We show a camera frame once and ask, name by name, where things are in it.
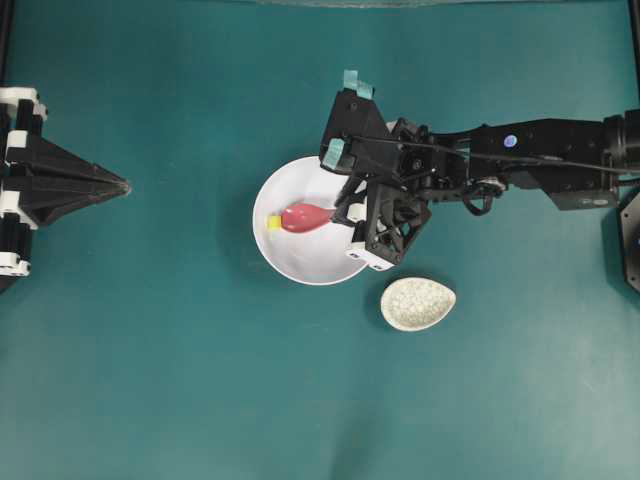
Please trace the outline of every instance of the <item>white plastic part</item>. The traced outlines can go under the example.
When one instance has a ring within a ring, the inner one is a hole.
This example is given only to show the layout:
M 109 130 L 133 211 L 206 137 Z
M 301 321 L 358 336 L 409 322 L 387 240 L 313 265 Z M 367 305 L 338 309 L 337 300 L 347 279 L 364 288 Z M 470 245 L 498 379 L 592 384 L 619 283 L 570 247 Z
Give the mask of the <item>white plastic part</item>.
M 442 320 L 456 303 L 456 294 L 427 278 L 409 277 L 393 282 L 380 299 L 385 320 L 404 332 L 416 332 Z
M 7 113 L 15 118 L 20 100 L 33 102 L 33 114 L 40 115 L 42 120 L 47 119 L 47 107 L 38 100 L 38 91 L 35 88 L 11 87 L 0 88 L 0 103 L 8 105 Z
M 352 222 L 361 222 L 367 219 L 367 198 L 364 203 L 352 203 L 347 211 L 347 218 Z
M 370 251 L 366 250 L 364 247 L 364 242 L 352 243 L 345 251 L 345 254 L 355 260 L 364 260 L 365 262 L 367 262 L 367 265 L 369 265 L 377 272 L 389 270 L 394 266 L 393 263 L 387 262 L 384 258 L 380 258 L 377 255 L 374 255 Z
M 346 180 L 320 168 L 318 157 L 306 157 L 286 164 L 262 186 L 253 207 L 253 235 L 264 258 L 279 273 L 306 285 L 332 285 L 367 265 L 344 254 L 353 228 L 328 223 L 307 233 L 267 230 L 269 215 L 279 215 L 295 202 L 334 208 Z
M 0 252 L 0 275 L 26 277 L 31 270 L 31 264 L 20 260 L 17 253 Z
M 38 225 L 22 211 L 20 205 L 20 192 L 2 190 L 0 192 L 0 217 L 5 213 L 17 213 L 20 215 L 20 223 L 26 223 L 31 230 L 37 230 Z
M 11 130 L 7 135 L 7 150 L 9 148 L 27 148 L 27 131 Z

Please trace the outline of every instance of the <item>blue sticker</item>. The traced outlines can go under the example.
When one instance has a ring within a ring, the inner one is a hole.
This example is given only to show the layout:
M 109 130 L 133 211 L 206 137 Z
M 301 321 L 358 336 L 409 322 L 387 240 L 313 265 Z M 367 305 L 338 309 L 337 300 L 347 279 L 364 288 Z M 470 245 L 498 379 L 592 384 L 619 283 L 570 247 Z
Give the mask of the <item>blue sticker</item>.
M 373 87 L 368 83 L 358 81 L 358 88 L 356 90 L 360 98 L 366 98 L 371 100 L 373 98 Z
M 322 159 L 322 164 L 331 170 L 335 170 L 342 156 L 342 150 L 344 150 L 344 140 L 332 138 L 329 142 L 327 153 L 324 154 L 324 158 Z
M 355 90 L 360 98 L 371 100 L 373 98 L 373 87 L 368 83 L 358 80 L 357 70 L 345 70 L 343 77 L 344 88 Z
M 344 71 L 344 88 L 350 88 L 351 90 L 358 89 L 358 71 L 357 70 L 345 70 Z
M 518 137 L 515 135 L 507 135 L 504 137 L 504 146 L 506 148 L 513 148 L 518 144 Z

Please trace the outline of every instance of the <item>pointed black mount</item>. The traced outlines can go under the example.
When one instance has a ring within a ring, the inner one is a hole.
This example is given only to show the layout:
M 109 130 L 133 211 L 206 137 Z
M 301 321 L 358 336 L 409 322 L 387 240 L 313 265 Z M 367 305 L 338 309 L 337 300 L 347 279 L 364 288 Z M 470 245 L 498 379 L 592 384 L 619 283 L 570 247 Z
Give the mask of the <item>pointed black mount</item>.
M 34 89 L 0 88 L 0 293 L 29 275 L 35 230 L 130 191 L 123 178 L 42 138 L 47 113 Z

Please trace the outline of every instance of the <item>teal tape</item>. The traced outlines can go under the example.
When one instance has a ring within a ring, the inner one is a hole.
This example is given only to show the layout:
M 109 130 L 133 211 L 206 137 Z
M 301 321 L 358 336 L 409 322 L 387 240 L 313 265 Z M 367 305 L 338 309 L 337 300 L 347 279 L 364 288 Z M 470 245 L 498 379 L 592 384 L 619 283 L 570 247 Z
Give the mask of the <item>teal tape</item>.
M 357 70 L 345 70 L 343 77 L 344 88 L 350 88 L 351 90 L 358 90 L 358 71 Z
M 327 153 L 324 154 L 322 159 L 322 164 L 331 170 L 335 170 L 342 156 L 342 150 L 344 150 L 344 140 L 332 138 L 329 142 Z
M 345 70 L 343 77 L 344 88 L 355 90 L 360 98 L 371 100 L 373 98 L 373 87 L 368 83 L 358 80 L 357 70 Z
M 360 98 L 371 100 L 373 98 L 373 87 L 368 83 L 358 81 L 358 88 L 356 89 L 356 93 Z

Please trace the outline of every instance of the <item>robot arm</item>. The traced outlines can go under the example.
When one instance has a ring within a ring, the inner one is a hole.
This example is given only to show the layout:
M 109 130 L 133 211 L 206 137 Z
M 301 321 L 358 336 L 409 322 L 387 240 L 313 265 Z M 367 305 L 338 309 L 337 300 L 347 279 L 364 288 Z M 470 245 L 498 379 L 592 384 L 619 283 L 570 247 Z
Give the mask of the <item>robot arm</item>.
M 0 88 L 0 293 L 31 272 L 34 232 L 130 191 L 126 180 L 42 138 L 33 88 Z
M 373 90 L 353 74 L 345 72 L 320 159 L 349 176 L 333 217 L 355 227 L 347 254 L 376 270 L 402 261 L 430 204 L 461 202 L 484 215 L 514 185 L 544 191 L 561 210 L 615 207 L 618 187 L 638 184 L 619 177 L 640 175 L 639 110 L 603 122 L 546 119 L 453 134 L 401 118 L 390 129 Z

